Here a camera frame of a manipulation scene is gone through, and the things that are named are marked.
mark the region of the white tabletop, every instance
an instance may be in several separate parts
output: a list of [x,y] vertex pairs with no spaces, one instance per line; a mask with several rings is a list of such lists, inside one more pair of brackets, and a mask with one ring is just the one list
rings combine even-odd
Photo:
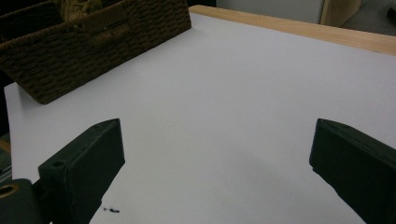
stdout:
[[308,158],[318,118],[396,147],[396,57],[191,19],[49,105],[6,87],[14,178],[36,181],[57,150],[120,118],[126,163],[92,223],[363,223]]

